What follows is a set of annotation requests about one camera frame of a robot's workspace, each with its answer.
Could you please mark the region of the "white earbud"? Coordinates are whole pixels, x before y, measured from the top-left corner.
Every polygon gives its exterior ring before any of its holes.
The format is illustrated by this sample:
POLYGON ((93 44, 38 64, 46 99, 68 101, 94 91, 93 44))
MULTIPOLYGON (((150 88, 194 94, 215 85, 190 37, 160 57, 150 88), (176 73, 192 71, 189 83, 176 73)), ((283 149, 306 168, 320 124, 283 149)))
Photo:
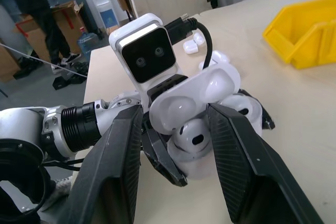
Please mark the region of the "white earbud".
POLYGON ((190 154, 200 154, 209 146, 211 140, 208 126, 202 119, 189 120, 172 137, 178 150, 190 154))
POLYGON ((232 94, 221 100, 219 104, 236 110, 252 121, 262 116, 260 103, 247 95, 232 94))

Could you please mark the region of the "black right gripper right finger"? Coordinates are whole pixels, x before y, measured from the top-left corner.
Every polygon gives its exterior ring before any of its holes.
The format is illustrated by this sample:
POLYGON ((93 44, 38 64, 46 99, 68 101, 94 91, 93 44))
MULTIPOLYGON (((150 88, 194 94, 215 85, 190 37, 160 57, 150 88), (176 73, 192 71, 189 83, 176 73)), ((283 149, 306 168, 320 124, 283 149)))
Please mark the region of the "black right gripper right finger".
POLYGON ((323 224, 280 155, 234 109, 206 109, 217 173, 234 224, 323 224))

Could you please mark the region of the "cardboard box with red tape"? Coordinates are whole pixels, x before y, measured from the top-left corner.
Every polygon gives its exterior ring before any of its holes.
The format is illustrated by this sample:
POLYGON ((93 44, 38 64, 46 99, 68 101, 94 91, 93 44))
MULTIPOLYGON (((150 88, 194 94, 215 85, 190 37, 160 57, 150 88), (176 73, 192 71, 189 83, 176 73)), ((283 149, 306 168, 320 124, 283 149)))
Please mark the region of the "cardboard box with red tape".
MULTIPOLYGON (((83 3, 77 4, 76 1, 69 1, 51 9, 58 27, 62 31, 71 51, 74 53, 80 53, 77 40, 81 36, 80 29, 85 28, 80 15, 82 8, 83 3)), ((37 56, 44 61, 50 62, 49 52, 45 44, 45 34, 33 18, 26 15, 15 26, 14 32, 24 35, 37 56)))

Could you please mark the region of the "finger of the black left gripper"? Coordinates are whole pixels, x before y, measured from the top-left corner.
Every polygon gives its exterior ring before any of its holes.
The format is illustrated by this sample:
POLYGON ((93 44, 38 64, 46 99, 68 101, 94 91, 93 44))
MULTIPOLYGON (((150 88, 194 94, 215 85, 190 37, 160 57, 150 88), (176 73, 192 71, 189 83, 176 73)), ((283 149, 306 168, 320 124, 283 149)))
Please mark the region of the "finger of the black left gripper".
POLYGON ((239 89, 238 93, 255 99, 261 105, 261 108, 262 108, 262 129, 263 130, 273 130, 275 128, 275 123, 274 123, 273 119, 271 118, 271 116, 269 115, 269 113, 267 112, 267 110, 263 107, 261 102, 258 99, 256 99, 254 96, 249 94, 244 89, 239 89))
POLYGON ((183 172, 175 165, 167 151, 169 136, 158 133, 150 124, 143 121, 143 152, 153 168, 165 177, 171 184, 184 187, 187 179, 183 172))

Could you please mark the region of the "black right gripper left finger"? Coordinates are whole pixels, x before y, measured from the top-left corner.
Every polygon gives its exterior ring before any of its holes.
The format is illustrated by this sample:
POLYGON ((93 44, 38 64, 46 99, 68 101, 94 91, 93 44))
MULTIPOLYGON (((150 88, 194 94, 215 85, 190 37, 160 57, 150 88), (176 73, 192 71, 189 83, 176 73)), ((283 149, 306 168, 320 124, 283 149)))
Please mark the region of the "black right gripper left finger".
POLYGON ((84 158, 62 213, 62 224, 133 224, 142 117, 139 105, 119 112, 84 158))

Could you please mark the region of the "white earbud case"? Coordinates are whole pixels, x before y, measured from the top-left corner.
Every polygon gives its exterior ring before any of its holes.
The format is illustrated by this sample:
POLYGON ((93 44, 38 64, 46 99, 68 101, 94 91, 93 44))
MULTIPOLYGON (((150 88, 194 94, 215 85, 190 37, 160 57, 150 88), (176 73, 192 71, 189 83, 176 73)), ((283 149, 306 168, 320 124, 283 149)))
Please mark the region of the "white earbud case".
POLYGON ((193 39, 186 41, 183 44, 183 49, 186 54, 192 55, 199 52, 199 49, 205 45, 206 41, 203 35, 195 33, 193 39))
MULTIPOLYGON (((168 154, 188 179, 203 179, 214 173, 212 139, 200 154, 190 154, 177 149, 172 135, 192 119, 204 120, 209 129, 208 119, 204 115, 207 104, 219 104, 226 97, 238 94, 239 88, 237 69, 229 63, 217 63, 170 88, 152 102, 150 122, 157 132, 170 136, 168 154)), ((249 122, 255 132, 262 135, 262 116, 249 122)))
POLYGON ((230 63, 230 59, 224 53, 219 50, 214 50, 212 52, 211 60, 208 66, 215 65, 217 63, 230 63))

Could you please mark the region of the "black boxes on floor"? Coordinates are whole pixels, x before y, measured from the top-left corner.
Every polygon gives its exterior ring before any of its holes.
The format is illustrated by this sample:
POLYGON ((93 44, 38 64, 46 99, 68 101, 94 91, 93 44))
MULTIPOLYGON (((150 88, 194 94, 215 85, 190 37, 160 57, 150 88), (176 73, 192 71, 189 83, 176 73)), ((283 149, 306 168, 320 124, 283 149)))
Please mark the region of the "black boxes on floor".
POLYGON ((70 84, 82 84, 87 79, 89 63, 75 62, 67 67, 71 72, 63 70, 61 75, 53 81, 53 88, 59 90, 67 87, 70 84))

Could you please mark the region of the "yellow plastic bin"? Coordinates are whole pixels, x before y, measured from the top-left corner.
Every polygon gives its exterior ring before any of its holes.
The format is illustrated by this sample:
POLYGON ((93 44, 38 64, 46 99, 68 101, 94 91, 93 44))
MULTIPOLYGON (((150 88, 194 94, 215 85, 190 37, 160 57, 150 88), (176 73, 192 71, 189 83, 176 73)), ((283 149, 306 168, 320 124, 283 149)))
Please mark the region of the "yellow plastic bin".
POLYGON ((336 0, 285 6, 263 38, 284 63, 297 69, 336 63, 336 0))

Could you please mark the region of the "white sneaker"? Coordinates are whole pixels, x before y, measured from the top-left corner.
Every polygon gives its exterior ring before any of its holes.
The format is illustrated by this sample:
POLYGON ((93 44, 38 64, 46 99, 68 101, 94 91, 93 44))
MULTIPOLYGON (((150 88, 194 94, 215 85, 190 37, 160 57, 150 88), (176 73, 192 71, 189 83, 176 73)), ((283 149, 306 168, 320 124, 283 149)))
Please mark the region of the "white sneaker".
POLYGON ((46 203, 53 204, 60 198, 69 195, 71 190, 72 176, 56 180, 55 190, 52 192, 46 203))

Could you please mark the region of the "blue water jug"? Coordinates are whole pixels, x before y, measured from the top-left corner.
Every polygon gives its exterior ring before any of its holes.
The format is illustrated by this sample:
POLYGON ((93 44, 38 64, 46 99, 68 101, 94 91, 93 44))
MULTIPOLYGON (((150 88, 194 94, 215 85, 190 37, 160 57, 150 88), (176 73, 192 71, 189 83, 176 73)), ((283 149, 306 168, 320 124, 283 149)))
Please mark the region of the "blue water jug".
POLYGON ((99 47, 99 37, 95 33, 87 32, 84 27, 80 27, 80 32, 77 44, 84 55, 90 56, 91 52, 99 47))

